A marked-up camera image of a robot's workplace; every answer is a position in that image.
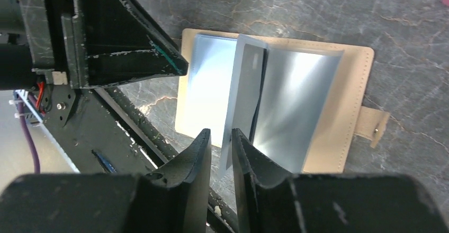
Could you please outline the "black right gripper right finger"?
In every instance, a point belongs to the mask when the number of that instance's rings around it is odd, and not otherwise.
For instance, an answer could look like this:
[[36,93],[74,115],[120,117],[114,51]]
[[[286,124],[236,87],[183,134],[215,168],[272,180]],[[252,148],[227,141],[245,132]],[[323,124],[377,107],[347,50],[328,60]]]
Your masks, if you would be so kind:
[[240,232],[448,232],[425,187],[404,174],[293,174],[231,132]]

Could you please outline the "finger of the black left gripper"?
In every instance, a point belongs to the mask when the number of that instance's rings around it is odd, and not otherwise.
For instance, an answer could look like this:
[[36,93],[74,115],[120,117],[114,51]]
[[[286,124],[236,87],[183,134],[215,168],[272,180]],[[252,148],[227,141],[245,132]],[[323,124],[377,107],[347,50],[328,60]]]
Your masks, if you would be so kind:
[[179,53],[177,44],[159,26],[159,24],[149,15],[137,0],[119,0],[128,13],[140,24],[150,39],[155,44],[168,49],[170,52]]

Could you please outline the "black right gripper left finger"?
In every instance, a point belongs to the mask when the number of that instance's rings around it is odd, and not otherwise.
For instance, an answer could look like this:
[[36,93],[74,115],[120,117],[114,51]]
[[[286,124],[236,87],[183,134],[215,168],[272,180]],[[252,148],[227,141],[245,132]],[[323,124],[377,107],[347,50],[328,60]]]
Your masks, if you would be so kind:
[[1,232],[205,232],[211,131],[143,174],[29,174],[1,195]]

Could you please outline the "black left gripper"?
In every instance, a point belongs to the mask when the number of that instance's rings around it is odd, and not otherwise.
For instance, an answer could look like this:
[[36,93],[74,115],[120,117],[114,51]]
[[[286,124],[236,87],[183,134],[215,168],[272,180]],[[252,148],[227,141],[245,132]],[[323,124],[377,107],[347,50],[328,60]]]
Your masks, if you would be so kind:
[[187,74],[119,0],[1,0],[1,89],[106,87]]

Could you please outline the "beige leather card holder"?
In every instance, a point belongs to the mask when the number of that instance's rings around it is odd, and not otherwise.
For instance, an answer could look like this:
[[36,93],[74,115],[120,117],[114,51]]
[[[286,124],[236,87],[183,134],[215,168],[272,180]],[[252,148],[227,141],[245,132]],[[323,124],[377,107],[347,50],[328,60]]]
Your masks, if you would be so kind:
[[341,173],[352,137],[375,147],[390,113],[362,105],[374,60],[369,47],[185,29],[175,129],[212,132],[221,149],[217,175],[232,166],[231,129],[245,44],[267,49],[254,139],[250,143],[292,173]]

